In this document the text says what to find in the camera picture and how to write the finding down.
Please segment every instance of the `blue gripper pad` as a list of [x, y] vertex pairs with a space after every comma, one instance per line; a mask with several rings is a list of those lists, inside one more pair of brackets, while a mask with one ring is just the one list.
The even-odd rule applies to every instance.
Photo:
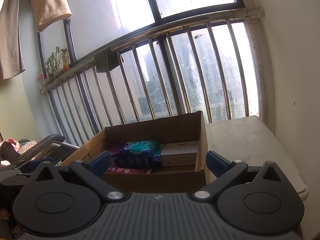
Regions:
[[101, 177], [111, 164], [111, 155], [108, 151], [103, 151], [84, 163], [84, 166], [94, 175]]
[[209, 151], [206, 155], [206, 164], [208, 169], [218, 178], [234, 165], [231, 161], [217, 154], [215, 151]]

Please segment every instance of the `beige towel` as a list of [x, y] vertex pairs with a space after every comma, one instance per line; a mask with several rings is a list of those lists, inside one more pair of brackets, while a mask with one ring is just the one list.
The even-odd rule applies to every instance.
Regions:
[[72, 15], [67, 0], [31, 0], [31, 2], [35, 11], [35, 24], [38, 32]]

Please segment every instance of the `red package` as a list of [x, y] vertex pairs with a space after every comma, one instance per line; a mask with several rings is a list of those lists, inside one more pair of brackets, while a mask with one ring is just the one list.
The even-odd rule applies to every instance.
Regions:
[[127, 169], [120, 167], [110, 167], [106, 173], [118, 173], [118, 174], [150, 174], [150, 170], [138, 170], [138, 169]]
[[111, 165], [116, 166], [115, 159], [118, 158], [119, 152], [122, 146], [114, 146], [108, 149], [107, 151], [110, 152], [111, 155]]

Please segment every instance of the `white wall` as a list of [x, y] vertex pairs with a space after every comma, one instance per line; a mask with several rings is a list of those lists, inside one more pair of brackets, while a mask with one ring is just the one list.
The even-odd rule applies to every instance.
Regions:
[[34, 122], [41, 138], [50, 134], [60, 134], [49, 105], [47, 95], [41, 95], [40, 90], [40, 57], [35, 31], [34, 13], [30, 0], [20, 0], [19, 8], [20, 46], [26, 70], [22, 80], [28, 102], [34, 117]]
[[308, 184], [301, 225], [304, 238], [312, 239], [320, 232], [320, 0], [253, 2], [266, 14], [262, 24], [274, 76], [275, 135]]
[[24, 90], [22, 76], [0, 80], [0, 131], [3, 139], [14, 138], [39, 141], [39, 131], [35, 125]]

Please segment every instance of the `tabletop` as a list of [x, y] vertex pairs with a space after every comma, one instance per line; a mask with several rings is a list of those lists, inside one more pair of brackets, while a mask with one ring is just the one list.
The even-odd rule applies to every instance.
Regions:
[[[206, 124], [208, 150], [213, 150], [230, 161], [242, 160], [249, 166], [262, 166], [275, 161], [297, 193], [307, 198], [307, 186], [286, 150], [268, 127], [256, 116]], [[210, 180], [215, 179], [211, 173]]]

